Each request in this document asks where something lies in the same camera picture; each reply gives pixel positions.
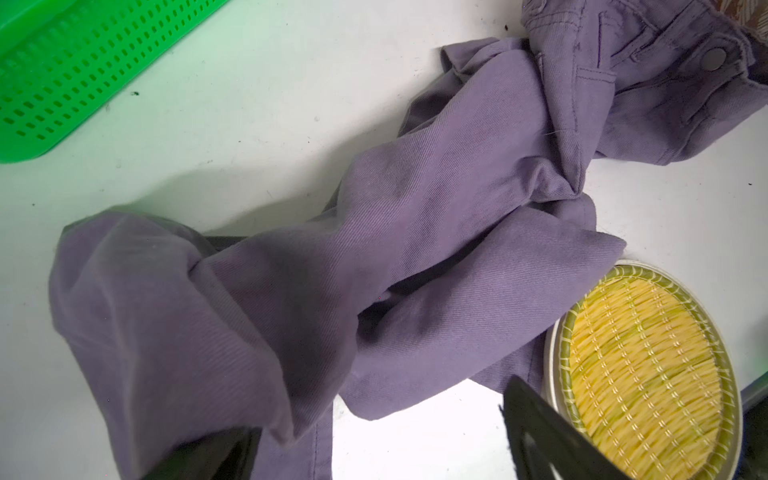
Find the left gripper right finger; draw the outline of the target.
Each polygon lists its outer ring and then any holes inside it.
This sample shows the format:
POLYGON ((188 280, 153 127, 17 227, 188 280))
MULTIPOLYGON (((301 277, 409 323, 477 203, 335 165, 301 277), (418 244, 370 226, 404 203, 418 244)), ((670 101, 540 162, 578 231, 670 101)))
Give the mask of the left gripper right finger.
POLYGON ((519 479, 628 479, 517 376, 503 393, 502 415, 519 479))

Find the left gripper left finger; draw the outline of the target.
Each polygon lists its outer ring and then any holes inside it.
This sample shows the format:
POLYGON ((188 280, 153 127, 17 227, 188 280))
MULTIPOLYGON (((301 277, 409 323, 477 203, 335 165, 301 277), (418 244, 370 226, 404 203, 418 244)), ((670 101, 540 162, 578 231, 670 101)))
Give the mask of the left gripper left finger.
POLYGON ((179 446, 144 480, 250 479, 262 430, 233 428, 179 446))

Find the purple trousers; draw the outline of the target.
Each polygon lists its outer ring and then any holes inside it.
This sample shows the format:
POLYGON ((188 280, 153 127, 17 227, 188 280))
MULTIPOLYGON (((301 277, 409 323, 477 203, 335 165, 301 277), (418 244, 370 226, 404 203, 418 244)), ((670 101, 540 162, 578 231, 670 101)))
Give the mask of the purple trousers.
POLYGON ((260 428, 250 479, 327 479, 332 404, 379 419, 472 379, 539 387, 544 333, 624 242, 595 158, 689 159, 767 103, 767 5, 528 1, 524 39, 446 46, 397 138, 316 218, 215 242, 107 210, 68 226, 53 324, 119 475, 260 428))

